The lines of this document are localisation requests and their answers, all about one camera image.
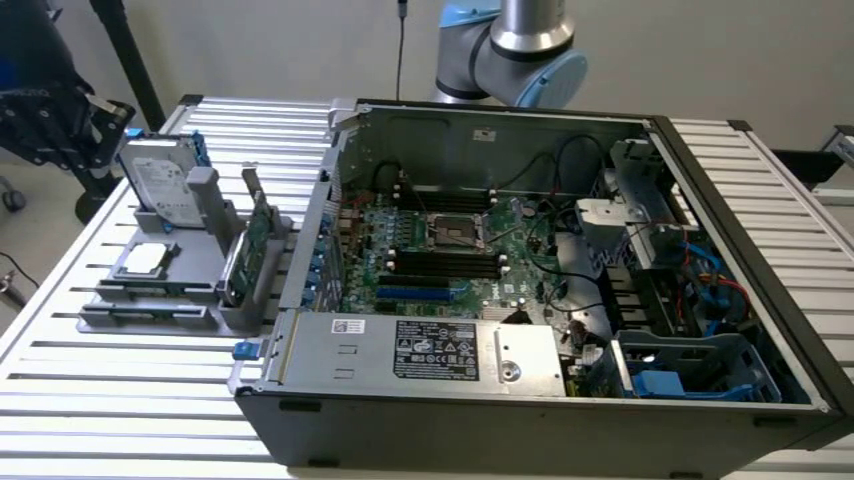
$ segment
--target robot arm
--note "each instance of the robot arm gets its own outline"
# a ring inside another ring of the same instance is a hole
[[[563,0],[455,0],[439,26],[436,101],[563,108],[587,74]]]
[[[44,0],[0,2],[0,148],[71,171],[96,205],[116,185],[109,164],[135,109],[93,95],[55,18]]]

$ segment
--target gray plastic stand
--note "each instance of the gray plastic stand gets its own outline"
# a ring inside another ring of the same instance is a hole
[[[139,230],[107,278],[95,287],[97,295],[92,303],[80,311],[79,331],[226,337],[258,335],[292,221],[287,217],[283,219],[274,207],[272,234],[255,290],[239,307],[227,306],[218,295],[218,283],[226,257],[246,222],[239,219],[234,204],[223,199],[218,180],[219,174],[211,167],[194,168],[187,177],[204,230],[171,230],[156,213],[136,210]],[[166,245],[168,258],[164,257],[162,265],[148,273],[128,273],[124,267],[128,255],[145,243]]]

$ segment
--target black pole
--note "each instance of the black pole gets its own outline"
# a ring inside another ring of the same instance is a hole
[[[131,89],[145,117],[145,123],[148,123],[148,129],[156,131],[166,123],[166,115],[163,114],[155,87],[151,84],[143,56],[139,54],[139,48],[136,48],[128,17],[124,14],[124,3],[121,0],[89,0],[89,4],[104,24],[107,35],[109,35],[112,48],[119,56],[124,75],[128,77]]]

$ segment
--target barcode sticker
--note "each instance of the barcode sticker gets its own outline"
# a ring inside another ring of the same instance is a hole
[[[332,333],[364,333],[364,320],[342,319],[332,320]]]

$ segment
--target power supply label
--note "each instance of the power supply label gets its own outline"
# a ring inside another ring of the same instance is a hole
[[[395,375],[476,382],[478,335],[472,323],[398,321]]]

